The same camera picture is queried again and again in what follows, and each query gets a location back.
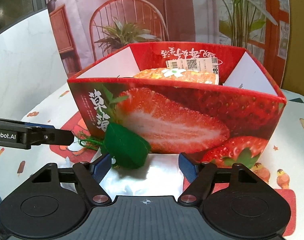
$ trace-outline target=red cardboard box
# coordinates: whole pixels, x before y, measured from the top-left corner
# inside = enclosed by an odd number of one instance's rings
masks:
[[[223,85],[132,78],[166,67],[167,60],[198,57],[217,57]],[[222,167],[242,162],[246,148],[256,160],[286,104],[249,51],[196,42],[129,44],[68,84],[91,135],[101,137],[109,122],[117,122],[145,138],[152,152],[186,152]],[[255,163],[245,162],[249,168]]]

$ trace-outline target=white wall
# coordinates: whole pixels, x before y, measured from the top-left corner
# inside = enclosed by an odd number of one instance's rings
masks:
[[[47,10],[0,34],[0,118],[21,120],[66,79]]]

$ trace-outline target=blue gripper pad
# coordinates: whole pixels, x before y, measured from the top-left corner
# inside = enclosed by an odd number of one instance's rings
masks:
[[[92,177],[98,184],[100,184],[104,176],[111,169],[111,165],[112,157],[109,154],[107,154],[97,165],[95,165]]]
[[[197,174],[195,166],[182,154],[179,155],[179,168],[189,183],[192,183],[193,180],[196,179]]]

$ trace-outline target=screw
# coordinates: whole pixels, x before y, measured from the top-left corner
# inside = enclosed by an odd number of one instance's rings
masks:
[[[96,203],[104,203],[108,200],[109,200],[108,196],[105,195],[96,195],[93,197],[93,201]]]
[[[181,197],[181,201],[185,202],[185,203],[193,203],[194,201],[196,201],[196,196],[193,195],[183,195]]]

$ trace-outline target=crosshair marking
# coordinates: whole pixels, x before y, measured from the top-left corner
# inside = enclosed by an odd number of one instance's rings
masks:
[[[149,199],[145,199],[145,200],[143,200],[143,201],[141,201],[141,202],[143,202],[145,205],[147,205],[147,204],[150,204],[150,203],[153,202],[153,201],[151,201],[151,200],[149,200]]]

